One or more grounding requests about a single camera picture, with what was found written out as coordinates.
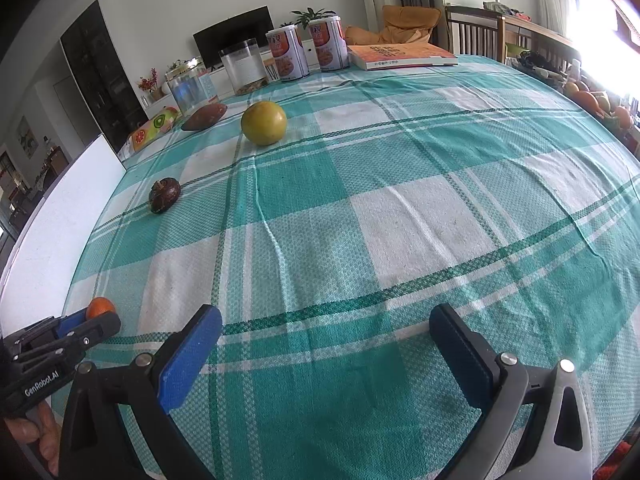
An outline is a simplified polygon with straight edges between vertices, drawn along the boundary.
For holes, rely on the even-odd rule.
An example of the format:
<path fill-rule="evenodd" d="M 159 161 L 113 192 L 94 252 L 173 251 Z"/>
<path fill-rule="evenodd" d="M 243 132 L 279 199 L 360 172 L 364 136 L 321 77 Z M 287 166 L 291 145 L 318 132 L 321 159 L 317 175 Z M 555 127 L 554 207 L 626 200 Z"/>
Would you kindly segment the person left hand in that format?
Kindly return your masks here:
<path fill-rule="evenodd" d="M 9 432 L 17 442 L 38 444 L 42 458 L 54 478 L 58 478 L 58 460 L 60 459 L 61 427 L 55 421 L 51 407 L 47 401 L 37 406 L 40 425 L 26 418 L 4 419 Z"/>

